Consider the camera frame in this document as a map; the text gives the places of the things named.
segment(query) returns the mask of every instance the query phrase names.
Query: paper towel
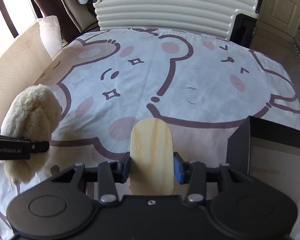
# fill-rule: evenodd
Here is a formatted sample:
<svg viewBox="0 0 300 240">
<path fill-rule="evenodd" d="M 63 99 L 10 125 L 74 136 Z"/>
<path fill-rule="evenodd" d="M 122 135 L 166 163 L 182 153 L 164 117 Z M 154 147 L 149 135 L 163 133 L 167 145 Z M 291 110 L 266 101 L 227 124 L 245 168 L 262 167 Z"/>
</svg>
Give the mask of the paper towel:
<svg viewBox="0 0 300 240">
<path fill-rule="evenodd" d="M 36 20 L 0 57 L 0 127 L 14 98 L 63 50 L 56 16 Z"/>
</svg>

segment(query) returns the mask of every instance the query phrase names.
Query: pink cheek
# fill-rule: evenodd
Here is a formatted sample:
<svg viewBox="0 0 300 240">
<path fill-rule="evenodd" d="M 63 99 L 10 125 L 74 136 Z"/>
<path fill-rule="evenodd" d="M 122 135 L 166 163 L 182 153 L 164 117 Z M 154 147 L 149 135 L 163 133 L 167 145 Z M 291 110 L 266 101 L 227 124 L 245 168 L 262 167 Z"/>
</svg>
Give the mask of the pink cheek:
<svg viewBox="0 0 300 240">
<path fill-rule="evenodd" d="M 81 118 L 83 117 L 91 108 L 93 104 L 93 97 L 86 98 L 80 105 L 78 105 L 75 111 L 75 117 Z"/>
<path fill-rule="evenodd" d="M 202 45 L 205 46 L 206 48 L 210 49 L 210 50 L 214 50 L 214 44 L 210 40 L 203 39 L 202 40 Z"/>
<path fill-rule="evenodd" d="M 232 84 L 237 90 L 239 90 L 240 92 L 243 92 L 243 91 L 246 90 L 246 88 L 245 88 L 243 82 L 242 82 L 242 81 L 240 80 L 240 78 L 238 78 L 236 75 L 231 74 L 231 75 L 229 76 L 229 78 L 230 78 L 231 84 Z"/>
<path fill-rule="evenodd" d="M 162 43 L 161 48 L 163 49 L 163 51 L 170 54 L 175 54 L 180 51 L 179 45 L 171 41 Z"/>
<path fill-rule="evenodd" d="M 121 53 L 120 53 L 120 57 L 127 57 L 129 56 L 134 50 L 134 47 L 133 46 L 128 46 L 128 47 L 125 47 Z"/>
<path fill-rule="evenodd" d="M 125 116 L 115 120 L 109 126 L 109 135 L 113 140 L 123 141 L 130 139 L 131 131 L 139 120 L 133 116 Z"/>
</svg>

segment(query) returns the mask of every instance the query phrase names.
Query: cartoon print bedsheet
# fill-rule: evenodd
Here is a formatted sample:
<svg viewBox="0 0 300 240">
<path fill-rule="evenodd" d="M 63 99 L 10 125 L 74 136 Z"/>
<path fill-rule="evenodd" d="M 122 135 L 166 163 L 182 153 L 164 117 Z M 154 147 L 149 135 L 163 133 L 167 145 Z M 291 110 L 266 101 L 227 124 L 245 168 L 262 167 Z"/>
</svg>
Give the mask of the cartoon print bedsheet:
<svg viewBox="0 0 300 240">
<path fill-rule="evenodd" d="M 167 122 L 174 151 L 216 167 L 227 139 L 253 115 L 300 130 L 300 103 L 284 68 L 261 53 L 207 35 L 166 29 L 90 32 L 73 41 L 36 82 L 49 85 L 62 109 L 46 168 L 27 185 L 10 184 L 0 164 L 0 239 L 20 192 L 73 163 L 120 160 L 133 126 Z M 176 185 L 175 193 L 185 187 Z M 118 185 L 120 195 L 129 184 Z M 87 194 L 95 197 L 95 184 Z"/>
</svg>

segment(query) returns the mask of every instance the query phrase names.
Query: beige furry toy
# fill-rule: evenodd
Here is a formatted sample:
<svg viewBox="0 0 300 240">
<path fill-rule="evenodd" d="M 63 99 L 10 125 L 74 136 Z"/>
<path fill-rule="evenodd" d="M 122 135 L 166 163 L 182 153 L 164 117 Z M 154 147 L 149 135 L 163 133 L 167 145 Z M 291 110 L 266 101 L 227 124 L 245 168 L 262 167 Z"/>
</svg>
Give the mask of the beige furry toy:
<svg viewBox="0 0 300 240">
<path fill-rule="evenodd" d="M 13 100 L 5 116 L 1 134 L 32 141 L 51 141 L 61 119 L 61 106 L 51 89 L 31 86 Z M 30 160 L 1 161 L 10 181 L 28 183 L 48 160 L 48 153 L 32 153 Z"/>
</svg>

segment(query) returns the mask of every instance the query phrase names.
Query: cartoon eye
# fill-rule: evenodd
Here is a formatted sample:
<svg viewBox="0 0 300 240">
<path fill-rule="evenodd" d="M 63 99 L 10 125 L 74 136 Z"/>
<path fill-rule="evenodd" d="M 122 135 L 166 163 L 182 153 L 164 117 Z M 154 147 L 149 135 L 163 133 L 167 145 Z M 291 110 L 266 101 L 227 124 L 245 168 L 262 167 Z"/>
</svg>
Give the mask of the cartoon eye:
<svg viewBox="0 0 300 240">
<path fill-rule="evenodd" d="M 249 73 L 248 70 L 246 70 L 246 69 L 244 69 L 244 68 L 242 67 L 241 70 L 240 70 L 240 73 L 243 74 L 244 71 L 247 72 L 247 73 Z"/>
<path fill-rule="evenodd" d="M 104 72 L 101 74 L 100 80 L 104 80 L 104 79 L 105 79 L 105 74 L 106 74 L 107 72 L 109 72 L 110 70 L 112 70 L 112 68 L 109 68 L 109 69 L 107 69 L 106 71 L 104 71 Z"/>
<path fill-rule="evenodd" d="M 219 46 L 219 48 L 223 50 L 228 50 L 228 45 L 226 45 L 225 47 Z"/>
<path fill-rule="evenodd" d="M 116 78 L 118 75 L 119 75 L 119 71 L 113 72 L 110 78 L 111 78 L 111 79 L 114 79 L 114 78 Z"/>
</svg>

